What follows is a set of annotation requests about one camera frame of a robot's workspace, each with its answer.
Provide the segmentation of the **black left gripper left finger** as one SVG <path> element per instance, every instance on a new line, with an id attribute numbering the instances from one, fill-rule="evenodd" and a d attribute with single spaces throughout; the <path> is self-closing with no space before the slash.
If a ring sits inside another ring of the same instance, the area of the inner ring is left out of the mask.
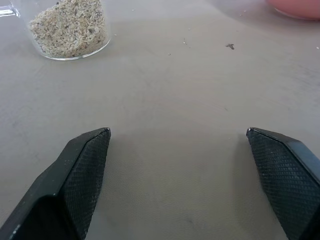
<path id="1" fill-rule="evenodd" d="M 83 240 L 102 189 L 108 127 L 70 140 L 0 228 L 2 240 Z"/>

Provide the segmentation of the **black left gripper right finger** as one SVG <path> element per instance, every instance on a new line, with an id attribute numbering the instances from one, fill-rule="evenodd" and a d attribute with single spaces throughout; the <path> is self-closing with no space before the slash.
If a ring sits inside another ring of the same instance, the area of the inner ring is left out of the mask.
<path id="1" fill-rule="evenodd" d="M 265 129 L 246 132 L 260 183 L 289 240 L 320 238 L 320 160 L 301 141 Z"/>

